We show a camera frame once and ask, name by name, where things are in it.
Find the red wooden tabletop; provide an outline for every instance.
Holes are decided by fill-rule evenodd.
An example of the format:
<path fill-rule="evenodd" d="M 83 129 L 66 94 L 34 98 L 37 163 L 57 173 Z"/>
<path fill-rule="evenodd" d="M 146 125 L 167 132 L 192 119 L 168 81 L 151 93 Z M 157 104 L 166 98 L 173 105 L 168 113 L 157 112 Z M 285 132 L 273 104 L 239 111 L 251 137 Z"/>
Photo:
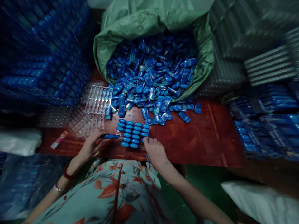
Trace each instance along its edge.
<path fill-rule="evenodd" d="M 93 79 L 101 76 L 95 69 Z M 202 104 L 202 114 L 188 110 L 186 114 L 191 122 L 186 124 L 177 112 L 172 112 L 173 120 L 164 126 L 151 126 L 149 136 L 157 138 L 163 146 L 168 159 L 172 163 L 198 164 L 208 166 L 243 167 L 247 159 L 243 145 L 226 106 L 218 100 L 199 99 Z M 126 112 L 125 120 L 144 124 L 141 109 L 133 107 Z M 119 117 L 117 113 L 112 120 L 105 121 L 105 129 L 116 134 Z M 78 139 L 72 132 L 57 146 L 51 149 L 52 143 L 67 128 L 43 129 L 43 144 L 37 153 L 76 156 L 83 146 L 84 139 Z M 142 149 L 125 148 L 121 141 L 110 140 L 103 144 L 98 157 L 114 159 L 130 159 L 146 161 L 145 151 Z"/>

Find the silver bracelet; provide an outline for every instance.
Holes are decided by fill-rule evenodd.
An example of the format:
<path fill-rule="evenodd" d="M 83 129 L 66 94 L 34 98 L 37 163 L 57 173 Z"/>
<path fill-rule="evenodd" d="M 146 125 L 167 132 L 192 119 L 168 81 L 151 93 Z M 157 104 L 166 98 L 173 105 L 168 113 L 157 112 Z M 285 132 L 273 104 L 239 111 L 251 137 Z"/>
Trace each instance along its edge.
<path fill-rule="evenodd" d="M 55 190 L 57 190 L 58 192 L 66 192 L 66 190 L 60 189 L 57 187 L 57 183 L 54 185 L 53 187 Z"/>

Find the hand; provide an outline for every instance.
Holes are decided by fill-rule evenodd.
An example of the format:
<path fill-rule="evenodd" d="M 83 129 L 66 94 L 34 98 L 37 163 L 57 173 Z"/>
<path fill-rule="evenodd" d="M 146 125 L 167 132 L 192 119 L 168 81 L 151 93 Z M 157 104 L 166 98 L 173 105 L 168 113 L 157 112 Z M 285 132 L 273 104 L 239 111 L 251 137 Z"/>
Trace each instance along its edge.
<path fill-rule="evenodd" d="M 161 142 L 158 142 L 156 138 L 152 139 L 149 137 L 143 138 L 143 143 L 149 161 L 153 164 L 154 168 L 160 172 L 165 166 L 171 165 L 167 159 L 165 149 Z"/>
<path fill-rule="evenodd" d="M 96 154 L 97 151 L 99 151 L 101 145 L 109 140 L 102 139 L 99 141 L 98 144 L 96 144 L 96 141 L 100 138 L 101 135 L 104 134 L 108 134 L 108 132 L 102 129 L 96 130 L 91 136 L 89 136 L 86 139 L 77 157 L 84 162 L 87 162 L 89 159 L 91 159 L 94 156 L 94 154 Z"/>

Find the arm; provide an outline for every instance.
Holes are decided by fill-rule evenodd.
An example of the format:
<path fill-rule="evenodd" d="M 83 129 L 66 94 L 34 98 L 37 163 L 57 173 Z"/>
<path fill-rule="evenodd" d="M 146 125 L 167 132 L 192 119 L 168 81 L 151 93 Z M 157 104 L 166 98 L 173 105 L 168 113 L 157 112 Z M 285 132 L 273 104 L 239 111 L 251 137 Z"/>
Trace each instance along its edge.
<path fill-rule="evenodd" d="M 163 145 L 156 138 L 143 138 L 145 150 L 155 169 L 182 197 L 196 218 L 209 219 L 217 224 L 233 224 L 230 218 L 199 190 L 192 186 L 167 159 Z"/>
<path fill-rule="evenodd" d="M 68 175 L 75 176 L 80 171 L 80 168 L 89 159 L 91 159 L 94 156 L 94 154 L 96 154 L 96 152 L 100 149 L 101 145 L 108 140 L 103 139 L 98 144 L 96 144 L 96 141 L 103 134 L 108 133 L 105 130 L 98 130 L 86 139 L 79 154 L 71 160 L 66 170 L 66 173 Z M 69 180 L 64 176 L 61 176 L 56 186 L 59 189 L 63 189 L 64 192 L 59 192 L 52 188 L 50 192 L 44 197 L 44 199 L 37 205 L 37 207 L 29 214 L 28 218 L 24 221 L 24 224 L 33 223 L 37 219 L 37 217 L 39 217 L 47 208 L 49 208 L 55 201 L 57 201 L 61 196 L 68 192 L 73 184 L 73 179 Z"/>

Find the small pink packet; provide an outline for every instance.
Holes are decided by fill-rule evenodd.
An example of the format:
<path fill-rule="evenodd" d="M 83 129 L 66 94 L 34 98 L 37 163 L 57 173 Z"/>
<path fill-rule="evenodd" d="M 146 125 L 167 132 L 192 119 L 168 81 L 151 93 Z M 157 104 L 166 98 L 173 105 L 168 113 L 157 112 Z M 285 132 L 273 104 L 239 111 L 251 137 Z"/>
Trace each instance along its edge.
<path fill-rule="evenodd" d="M 59 143 L 60 143 L 62 140 L 65 139 L 65 137 L 66 137 L 68 134 L 69 134 L 69 133 L 68 133 L 67 131 L 63 131 L 63 132 L 60 134 L 59 138 L 58 138 L 55 142 L 53 142 L 53 144 L 51 145 L 51 148 L 52 148 L 52 149 L 55 149 L 55 148 L 59 145 Z"/>

